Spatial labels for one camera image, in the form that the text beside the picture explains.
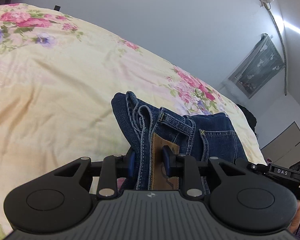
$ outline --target floral bedsheet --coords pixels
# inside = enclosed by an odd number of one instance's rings
[[[2,5],[0,239],[11,231],[2,205],[13,188],[81,156],[126,153],[110,102],[127,90],[179,114],[226,113],[248,159],[265,163],[241,110],[202,80],[91,23]]]

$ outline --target gray ribbed panel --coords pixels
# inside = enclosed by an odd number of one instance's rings
[[[216,222],[203,203],[182,198],[178,191],[124,191],[115,200],[101,201],[80,225],[53,235],[15,231],[7,240],[291,240],[287,231],[247,236]]]

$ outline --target silver screw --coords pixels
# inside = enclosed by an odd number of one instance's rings
[[[187,195],[191,197],[199,197],[202,195],[202,191],[197,188],[191,188],[187,190]]]
[[[114,190],[112,188],[103,188],[99,190],[99,195],[104,197],[110,197],[114,194]]]

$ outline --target black robotic device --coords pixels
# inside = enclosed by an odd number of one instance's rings
[[[82,157],[15,188],[4,201],[14,229],[6,239],[295,239],[286,229],[300,199],[300,172],[243,159],[199,162],[168,146],[162,156],[179,190],[119,195],[117,178],[133,175],[132,149],[103,162]],[[89,194],[98,176],[97,193]]]

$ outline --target jeans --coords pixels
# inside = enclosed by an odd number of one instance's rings
[[[114,116],[122,133],[135,151],[132,178],[122,189],[149,190],[152,177],[152,138],[154,133],[179,146],[179,154],[191,155],[206,162],[216,156],[234,163],[246,158],[230,119],[224,113],[180,116],[164,107],[151,106],[128,91],[117,93],[111,101]],[[202,178],[205,193],[208,185]]]

